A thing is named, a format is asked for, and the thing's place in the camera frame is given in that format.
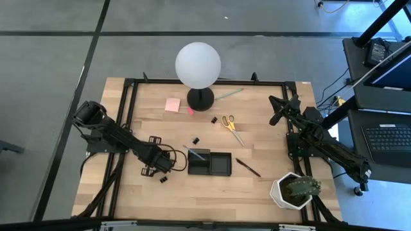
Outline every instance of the black tray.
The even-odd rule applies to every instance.
[[[211,153],[210,150],[193,149],[205,160],[188,152],[188,174],[231,176],[231,153]]]

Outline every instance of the black lamp base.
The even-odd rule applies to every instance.
[[[187,94],[187,102],[191,109],[203,112],[214,103],[214,93],[210,88],[191,89]]]

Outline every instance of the cactus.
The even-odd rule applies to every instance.
[[[291,196],[318,195],[321,192],[321,182],[312,176],[302,176],[287,185],[292,193]]]

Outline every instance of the pink sticky note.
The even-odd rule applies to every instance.
[[[191,109],[191,107],[187,107],[187,111],[188,113],[190,113],[190,115],[194,115],[194,111],[193,109]]]
[[[166,108],[165,108],[166,111],[179,112],[179,108],[180,108],[180,99],[167,98]]]

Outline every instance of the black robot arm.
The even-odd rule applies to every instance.
[[[316,108],[307,107],[301,114],[298,96],[294,96],[290,101],[274,96],[270,96],[269,100],[275,113],[270,125],[276,125],[280,118],[285,117],[299,130],[296,148],[334,160],[355,182],[368,182],[371,167],[367,159],[332,138],[321,126],[323,118]]]
[[[73,124],[99,131],[102,139],[110,145],[131,149],[141,162],[163,173],[167,173],[174,166],[175,161],[170,159],[168,151],[135,138],[132,133],[118,126],[107,116],[106,109],[99,103],[84,102],[74,115]]]

